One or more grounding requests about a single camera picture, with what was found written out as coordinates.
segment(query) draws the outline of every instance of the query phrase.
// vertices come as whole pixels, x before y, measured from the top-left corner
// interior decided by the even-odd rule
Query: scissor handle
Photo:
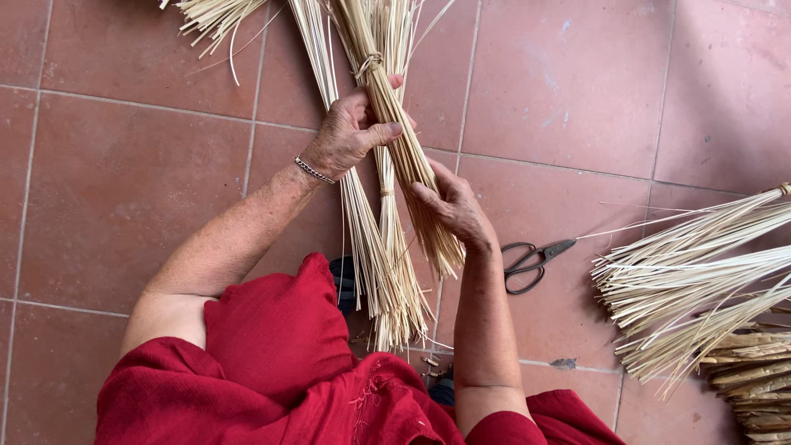
[[[530,259],[530,257],[532,257],[533,255],[535,255],[535,254],[536,254],[536,253],[538,253],[539,251],[542,251],[542,250],[543,250],[543,249],[538,249],[538,248],[536,248],[536,245],[535,245],[535,244],[533,244],[533,243],[531,243],[531,242],[512,242],[511,244],[504,245],[504,246],[502,247],[502,249],[500,249],[500,252],[503,252],[503,253],[505,253],[505,251],[506,251],[506,250],[508,250],[508,249],[513,249],[514,247],[519,247],[519,246],[521,246],[521,245],[529,245],[529,246],[530,246],[530,251],[529,251],[529,252],[527,252],[527,253],[526,253],[526,254],[525,254],[525,255],[524,255],[522,258],[520,258],[519,260],[517,260],[517,262],[515,262],[515,263],[514,263],[514,264],[513,264],[511,267],[509,267],[509,268],[505,269],[505,273],[506,273],[506,274],[507,274],[507,273],[511,273],[511,272],[514,272],[514,271],[516,271],[516,270],[519,268],[519,266],[521,266],[522,264],[524,264],[524,262],[525,262],[525,261],[529,260],[529,259]],[[525,271],[527,271],[527,270],[532,270],[532,269],[535,269],[535,268],[538,268],[538,267],[539,267],[539,266],[541,266],[541,265],[543,265],[543,264],[538,264],[538,265],[536,265],[536,266],[531,266],[532,268],[527,268],[527,269],[525,269]]]
[[[539,275],[527,287],[524,287],[522,289],[516,289],[516,290],[513,290],[510,287],[508,287],[508,278],[510,278],[511,276],[516,275],[518,273],[527,272],[527,271],[536,270],[536,269],[539,270]],[[541,279],[543,278],[543,272],[544,272],[543,266],[530,266],[528,268],[516,269],[516,270],[512,270],[510,272],[506,272],[505,273],[505,291],[508,292],[511,295],[522,295],[523,293],[525,293],[527,291],[530,291],[538,283],[541,282]]]

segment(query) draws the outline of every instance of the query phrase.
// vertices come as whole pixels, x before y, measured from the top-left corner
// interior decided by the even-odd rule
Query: bundle of straw
[[[382,48],[373,36],[371,4],[364,4],[361,0],[329,0],[327,10],[339,30],[351,66],[357,67],[355,78],[368,86],[377,119],[380,122],[399,122],[403,126],[403,136],[388,144],[388,149],[395,167],[395,177],[404,191],[407,209],[423,251],[440,276],[456,276],[453,269],[464,265],[461,244],[409,191],[413,182],[420,182],[438,192],[437,181],[407,114],[390,87],[388,73],[383,65]],[[399,34],[396,38],[403,38],[403,32]]]
[[[399,103],[403,103],[403,92],[407,80],[407,55],[414,41],[414,29],[419,19],[420,8],[412,0],[369,0],[367,5],[371,14],[372,33],[377,37],[379,48],[383,52],[383,64],[387,74],[403,74],[404,82],[395,91]],[[409,327],[411,333],[423,340],[428,338],[423,311],[436,321],[425,295],[420,291],[418,279],[414,273],[409,247],[403,235],[401,220],[396,203],[396,175],[388,149],[378,146],[374,149],[379,173],[381,213],[379,228],[385,251],[393,266],[395,279],[405,292],[400,296],[399,306],[404,311],[382,314],[377,323],[384,329],[387,325],[403,325]]]
[[[220,45],[223,39],[235,29],[253,11],[257,10],[267,0],[184,0],[176,3],[186,16],[186,22],[180,31],[184,35],[193,31],[200,32],[200,35],[192,41],[191,46],[210,35],[213,42],[198,57],[202,59],[206,53],[214,54],[214,50]],[[161,0],[160,8],[164,9],[169,0]]]
[[[648,222],[699,215],[594,261],[592,275],[622,331],[619,340],[654,329],[615,350],[631,375],[644,382],[672,369],[663,384],[665,397],[723,338],[791,298],[791,286],[785,285],[791,274],[771,289],[744,293],[748,285],[791,267],[791,246],[716,259],[791,221],[791,203],[772,203],[789,193],[791,186],[782,184],[735,202]],[[701,310],[706,310],[703,315],[689,320]]]
[[[662,385],[664,398],[672,385],[689,375],[726,336],[772,306],[791,298],[791,286],[783,286],[789,279],[791,274],[767,291],[737,295],[747,300],[724,309],[715,306],[701,317],[663,327],[646,338],[632,340],[618,347],[615,353],[623,355],[621,363],[641,382],[672,368],[670,378]]]
[[[325,35],[321,10],[315,0],[290,0],[290,5],[308,49],[308,57],[319,84],[324,106],[329,109],[338,97],[329,43],[329,23]],[[361,305],[359,295],[365,292],[368,295],[369,317],[375,319],[374,349],[394,352],[403,350],[403,346],[413,336],[427,339],[428,328],[421,308],[426,309],[429,314],[431,312],[428,310],[406,253],[406,243],[403,243],[403,251],[398,252],[397,258],[388,253],[356,169],[351,169],[341,179],[341,193],[343,208],[351,228],[355,276],[359,277],[356,280],[358,309]],[[398,224],[398,234],[401,235],[403,242],[397,214],[395,222]],[[365,283],[364,287],[360,287],[361,281]]]
[[[783,184],[735,202],[649,222],[701,214],[595,260],[592,276],[615,324],[631,336],[664,318],[675,317],[673,323],[728,290],[738,291],[784,267],[788,259],[779,252],[705,261],[791,221],[791,203],[770,204],[788,192],[791,187]]]
[[[302,40],[308,49],[308,57],[319,85],[324,107],[329,110],[332,102],[338,99],[338,87],[335,82],[331,46],[328,45],[324,33],[321,8],[314,0],[290,0],[290,5]],[[351,249],[358,296],[357,309],[361,308],[360,295],[368,295],[369,316],[373,318],[392,311],[394,298],[400,292],[393,279],[392,266],[385,254],[377,223],[362,189],[357,169],[352,167],[340,182],[343,210],[351,230]],[[391,337],[381,336],[381,341],[377,341],[377,350],[389,350]]]
[[[702,362],[750,444],[791,445],[791,333],[754,329],[729,334]]]

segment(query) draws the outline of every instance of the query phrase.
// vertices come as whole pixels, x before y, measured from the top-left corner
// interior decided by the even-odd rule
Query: woman's left hand
[[[391,74],[388,79],[393,89],[403,84],[400,74]],[[368,150],[387,145],[401,136],[401,124],[378,124],[370,105],[368,91],[362,86],[333,102],[319,135],[300,154],[300,159],[318,173],[337,181],[357,165]]]

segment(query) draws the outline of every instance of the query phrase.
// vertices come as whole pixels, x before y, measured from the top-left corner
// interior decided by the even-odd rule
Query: fingernail
[[[394,136],[397,136],[403,133],[403,128],[401,128],[401,124],[399,124],[398,122],[391,122],[390,131]]]

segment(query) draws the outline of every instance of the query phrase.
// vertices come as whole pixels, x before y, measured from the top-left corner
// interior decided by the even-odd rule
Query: hand
[[[470,183],[444,165],[426,158],[437,176],[440,194],[415,182],[412,192],[464,243],[468,253],[499,249],[497,234],[472,193]]]
[[[403,84],[400,74],[391,74],[388,79],[393,89]],[[410,119],[410,123],[414,127],[414,121]],[[387,145],[402,132],[401,124],[396,122],[377,124],[368,92],[360,86],[349,96],[332,103],[319,135],[300,158],[315,171],[337,181],[357,165],[368,150]]]

